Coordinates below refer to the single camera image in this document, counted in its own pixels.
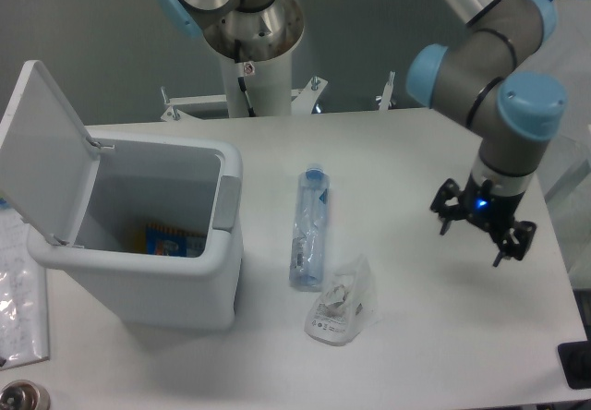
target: bin hinge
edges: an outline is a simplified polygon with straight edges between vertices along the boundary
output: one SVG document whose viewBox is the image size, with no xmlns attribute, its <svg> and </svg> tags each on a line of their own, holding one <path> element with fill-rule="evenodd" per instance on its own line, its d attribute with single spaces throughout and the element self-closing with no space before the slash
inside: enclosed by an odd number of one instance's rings
<svg viewBox="0 0 591 410">
<path fill-rule="evenodd" d="M 52 235 L 52 239 L 54 240 L 54 242 L 50 242 L 52 246 L 84 248 L 84 246 L 77 246 L 76 244 L 70 245 L 69 242 L 65 241 L 64 239 L 60 239 L 56 235 Z"/>
<path fill-rule="evenodd" d="M 103 144 L 103 143 L 99 142 L 98 140 L 91 138 L 90 136 L 86 137 L 86 140 L 89 142 L 89 144 L 92 147 L 97 149 L 99 152 L 115 151 L 114 144 L 111 144 L 111 145 Z"/>
</svg>

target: table surface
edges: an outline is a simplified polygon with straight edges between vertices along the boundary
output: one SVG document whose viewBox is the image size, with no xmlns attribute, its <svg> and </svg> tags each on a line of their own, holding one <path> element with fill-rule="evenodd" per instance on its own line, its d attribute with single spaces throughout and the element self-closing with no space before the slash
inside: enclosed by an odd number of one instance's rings
<svg viewBox="0 0 591 410">
<path fill-rule="evenodd" d="M 479 139 L 425 109 L 101 127 L 219 139 L 240 149 L 245 253 L 229 332 L 122 323 L 60 271 L 48 273 L 51 360 L 0 372 L 39 382 L 56 410 L 462 409 L 591 398 L 556 347 L 585 338 L 536 180 L 517 212 L 538 224 L 526 259 L 468 223 L 439 236 L 428 206 L 465 183 Z M 288 284 L 296 177 L 330 175 L 330 272 L 359 253 L 382 320 L 332 347 L 304 333 L 318 294 Z"/>
</svg>

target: plastic water bottle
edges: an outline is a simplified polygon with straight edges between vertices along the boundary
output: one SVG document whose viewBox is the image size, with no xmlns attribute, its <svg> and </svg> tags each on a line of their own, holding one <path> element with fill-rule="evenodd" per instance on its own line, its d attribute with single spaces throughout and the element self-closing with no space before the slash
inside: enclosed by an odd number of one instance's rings
<svg viewBox="0 0 591 410">
<path fill-rule="evenodd" d="M 330 178 L 311 164 L 298 178 L 289 281 L 302 290 L 320 290 Z"/>
</svg>

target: blue led light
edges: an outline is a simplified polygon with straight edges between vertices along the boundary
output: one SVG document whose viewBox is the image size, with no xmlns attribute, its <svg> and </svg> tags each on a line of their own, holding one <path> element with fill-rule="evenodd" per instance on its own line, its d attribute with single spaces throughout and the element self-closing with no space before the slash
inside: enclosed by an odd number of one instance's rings
<svg viewBox="0 0 591 410">
<path fill-rule="evenodd" d="M 476 199 L 476 209 L 482 210 L 488 205 L 488 201 L 483 199 Z"/>
</svg>

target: white trash bin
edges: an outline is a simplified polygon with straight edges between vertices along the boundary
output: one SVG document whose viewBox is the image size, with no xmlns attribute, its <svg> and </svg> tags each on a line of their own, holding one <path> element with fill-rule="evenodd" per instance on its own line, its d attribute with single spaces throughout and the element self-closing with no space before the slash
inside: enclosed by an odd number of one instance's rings
<svg viewBox="0 0 591 410">
<path fill-rule="evenodd" d="M 87 130 L 39 61 L 25 63 L 0 123 L 0 190 L 34 227 L 30 254 L 125 321 L 230 327 L 241 186 L 230 144 Z M 202 254 L 134 252 L 148 223 L 207 236 Z"/>
</svg>

